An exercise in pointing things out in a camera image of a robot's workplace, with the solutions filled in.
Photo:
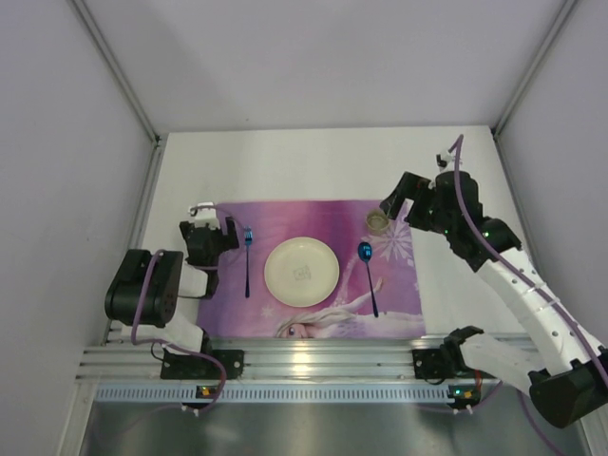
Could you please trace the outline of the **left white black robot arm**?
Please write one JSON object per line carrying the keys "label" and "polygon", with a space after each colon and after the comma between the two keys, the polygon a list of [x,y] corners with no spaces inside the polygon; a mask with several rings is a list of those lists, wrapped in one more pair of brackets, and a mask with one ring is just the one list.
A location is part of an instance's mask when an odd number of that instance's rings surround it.
{"label": "left white black robot arm", "polygon": [[197,302],[219,288],[221,258],[240,248],[237,221],[220,220],[213,209],[179,224],[184,251],[130,249],[104,298],[111,320],[125,325],[133,344],[159,343],[174,353],[211,353],[209,336],[196,320],[178,310],[180,299]]}

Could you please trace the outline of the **purple pink printed cloth mat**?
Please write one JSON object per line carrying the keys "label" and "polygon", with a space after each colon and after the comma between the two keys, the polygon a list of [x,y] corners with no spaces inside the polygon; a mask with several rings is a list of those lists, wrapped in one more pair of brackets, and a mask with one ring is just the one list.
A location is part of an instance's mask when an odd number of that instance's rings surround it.
{"label": "purple pink printed cloth mat", "polygon": [[[215,337],[412,338],[426,332],[412,233],[398,218],[381,236],[371,235],[366,215],[375,200],[226,202],[223,209],[253,229],[251,296],[245,297],[246,253],[221,260],[214,297],[199,304],[197,323]],[[316,238],[336,254],[340,277],[333,293],[305,309],[277,301],[264,281],[268,255],[290,238]],[[370,273],[379,317],[372,312],[365,264],[357,246],[371,245]]]}

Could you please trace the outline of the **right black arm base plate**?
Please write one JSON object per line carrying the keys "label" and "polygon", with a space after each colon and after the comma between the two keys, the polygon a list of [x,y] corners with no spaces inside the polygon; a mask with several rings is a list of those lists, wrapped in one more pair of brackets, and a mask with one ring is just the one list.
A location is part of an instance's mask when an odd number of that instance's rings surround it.
{"label": "right black arm base plate", "polygon": [[411,351],[416,379],[431,382],[452,379],[474,379],[476,371],[465,364],[461,352],[444,346]]}

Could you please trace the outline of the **small beige cup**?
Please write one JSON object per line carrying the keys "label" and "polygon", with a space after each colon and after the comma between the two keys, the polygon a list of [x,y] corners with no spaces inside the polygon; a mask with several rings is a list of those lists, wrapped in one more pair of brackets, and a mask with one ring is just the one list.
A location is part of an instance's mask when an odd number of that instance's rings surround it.
{"label": "small beige cup", "polygon": [[366,227],[374,236],[385,234],[390,228],[390,219],[381,209],[372,209],[366,215]]}

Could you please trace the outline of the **blue plastic spoon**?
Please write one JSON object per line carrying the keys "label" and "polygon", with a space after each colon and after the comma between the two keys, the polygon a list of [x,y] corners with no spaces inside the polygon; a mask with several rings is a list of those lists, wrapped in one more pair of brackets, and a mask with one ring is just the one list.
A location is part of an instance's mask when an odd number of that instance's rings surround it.
{"label": "blue plastic spoon", "polygon": [[373,312],[374,317],[378,318],[379,311],[378,311],[377,302],[375,299],[374,285],[373,285],[372,279],[371,279],[371,268],[370,268],[370,262],[371,262],[371,258],[372,258],[371,245],[366,241],[360,242],[357,246],[357,254],[358,254],[359,259],[366,266],[368,282],[369,282],[369,286],[370,286],[370,299],[371,299],[371,305],[372,305],[372,312]]}

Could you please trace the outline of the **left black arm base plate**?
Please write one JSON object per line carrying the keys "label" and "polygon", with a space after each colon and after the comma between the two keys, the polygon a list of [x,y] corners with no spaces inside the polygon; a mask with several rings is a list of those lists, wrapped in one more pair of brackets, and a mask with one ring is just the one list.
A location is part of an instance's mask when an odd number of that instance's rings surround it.
{"label": "left black arm base plate", "polygon": [[[234,380],[242,375],[244,351],[213,350],[212,356],[224,367],[227,380]],[[220,370],[214,363],[199,357],[166,351],[163,356],[160,379],[219,380]]]}

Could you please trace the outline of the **blue plastic fork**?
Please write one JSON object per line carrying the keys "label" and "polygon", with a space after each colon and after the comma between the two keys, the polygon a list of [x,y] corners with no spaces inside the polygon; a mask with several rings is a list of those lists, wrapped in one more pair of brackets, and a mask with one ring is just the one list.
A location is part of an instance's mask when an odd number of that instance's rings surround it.
{"label": "blue plastic fork", "polygon": [[251,286],[250,286],[250,248],[253,243],[253,229],[251,226],[246,226],[244,228],[244,244],[245,244],[245,253],[246,253],[246,262],[245,262],[245,297],[249,298],[251,296]]}

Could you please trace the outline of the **cream round plate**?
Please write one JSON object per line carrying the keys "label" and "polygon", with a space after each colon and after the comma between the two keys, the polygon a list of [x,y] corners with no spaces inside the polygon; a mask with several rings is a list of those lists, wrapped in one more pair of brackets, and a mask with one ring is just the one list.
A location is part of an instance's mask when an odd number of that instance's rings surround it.
{"label": "cream round plate", "polygon": [[264,281],[280,303],[297,309],[320,304],[335,290],[340,277],[336,254],[312,237],[292,237],[268,255]]}

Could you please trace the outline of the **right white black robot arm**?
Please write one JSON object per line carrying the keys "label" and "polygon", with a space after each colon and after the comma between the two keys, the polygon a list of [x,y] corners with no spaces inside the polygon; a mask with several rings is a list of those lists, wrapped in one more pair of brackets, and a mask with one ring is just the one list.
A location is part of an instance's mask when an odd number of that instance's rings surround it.
{"label": "right white black robot arm", "polygon": [[526,394],[552,426],[566,428],[607,403],[607,349],[576,325],[535,271],[508,225],[484,214],[477,182],[467,172],[444,172],[434,180],[406,172],[380,208],[406,223],[445,236],[525,329],[538,355],[532,357],[475,326],[452,331],[440,347],[454,373],[482,371]]}

